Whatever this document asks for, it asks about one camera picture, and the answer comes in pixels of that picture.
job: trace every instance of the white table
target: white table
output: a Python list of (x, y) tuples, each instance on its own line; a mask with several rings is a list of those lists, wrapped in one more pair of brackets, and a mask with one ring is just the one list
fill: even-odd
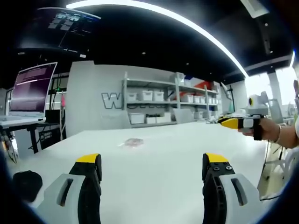
[[(137, 148), (122, 145), (140, 138)], [(236, 173), (258, 185), (265, 160), (265, 141), (254, 141), (219, 124), (188, 123), (139, 129), (84, 131), (33, 157), (12, 172), (32, 170), (43, 178), (33, 207), (44, 190), (85, 154), (102, 156), (103, 224), (202, 223), (202, 155), (225, 156)]]

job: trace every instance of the window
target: window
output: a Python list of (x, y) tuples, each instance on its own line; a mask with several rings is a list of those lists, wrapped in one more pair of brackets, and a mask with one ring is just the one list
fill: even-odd
[(294, 68), (287, 67), (283, 69), (277, 69), (276, 75), (279, 83), (282, 105), (287, 105), (290, 102), (294, 103), (295, 90), (293, 83), (294, 80), (297, 80)]
[(253, 94), (260, 95), (261, 92), (266, 91), (268, 98), (273, 98), (270, 80), (267, 73), (262, 73), (246, 78), (245, 86), (247, 97)]

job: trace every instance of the computer equipment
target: computer equipment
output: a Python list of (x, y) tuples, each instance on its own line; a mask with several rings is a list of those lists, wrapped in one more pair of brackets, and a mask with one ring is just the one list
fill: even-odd
[(31, 67), (19, 72), (11, 96), (8, 116), (0, 116), (3, 128), (43, 123), (45, 106), (57, 62)]

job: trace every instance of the black ceiling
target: black ceiling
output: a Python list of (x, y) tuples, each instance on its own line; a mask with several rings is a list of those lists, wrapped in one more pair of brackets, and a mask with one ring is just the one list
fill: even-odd
[[(38, 4), (24, 5), (24, 18), (19, 20), (18, 26), (10, 27), (7, 56), (9, 70), (7, 74), (1, 75), (0, 86), (12, 87), (18, 70), (38, 63), (58, 61), (57, 72), (67, 72), (72, 61), (82, 60), (78, 55), (62, 51), (13, 48), (14, 37), (22, 34), (21, 28), (30, 20), (35, 8), (65, 7), (71, 2), (74, 1), (42, 0)], [(275, 15), (266, 14), (253, 19), (239, 0), (145, 2), (176, 12), (204, 28), (226, 46), (244, 68), (292, 52), (291, 39)], [(91, 42), (91, 48), (85, 60), (94, 60), (96, 64), (124, 64), (179, 71), (208, 81), (225, 80), (225, 83), (231, 83), (243, 79), (240, 72), (226, 76), (238, 68), (218, 47), (185, 24), (165, 15), (135, 7), (112, 5), (77, 10), (101, 17), (97, 35), (87, 40)], [(268, 53), (264, 46), (265, 39), (270, 44)], [(286, 60), (263, 66), (258, 71), (288, 64), (289, 60)]]

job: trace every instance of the shelving unit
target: shelving unit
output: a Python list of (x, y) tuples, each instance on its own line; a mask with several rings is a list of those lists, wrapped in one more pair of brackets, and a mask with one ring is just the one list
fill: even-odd
[[(135, 101), (135, 102), (128, 102), (127, 101), (127, 92), (128, 88), (139, 88), (139, 89), (156, 89), (161, 90), (164, 92), (164, 102), (155, 102), (155, 101)], [(196, 103), (186, 103), (180, 101), (180, 92), (186, 93), (194, 93), (194, 94), (203, 94), (206, 98), (206, 102), (204, 104), (196, 104)], [(169, 101), (169, 97), (175, 94), (176, 100)], [(122, 81), (122, 109), (127, 110), (128, 105), (165, 105), (166, 111), (170, 110), (170, 107), (174, 106), (176, 108), (181, 108), (183, 106), (192, 106), (195, 107), (197, 111), (198, 107), (206, 107), (206, 110), (209, 111), (210, 107), (216, 107), (216, 104), (209, 104), (208, 96), (216, 96), (218, 92), (208, 90), (205, 86), (204, 89), (189, 87), (189, 86), (182, 86), (178, 85), (177, 83), (171, 82), (163, 82), (163, 81), (155, 81), (155, 80), (143, 80), (143, 79), (131, 79), (128, 78), (128, 74), (125, 73), (124, 80)], [(149, 127), (149, 126), (162, 126), (162, 125), (172, 125), (176, 124), (176, 122), (170, 123), (156, 123), (156, 124), (138, 124), (132, 125), (132, 127)]]

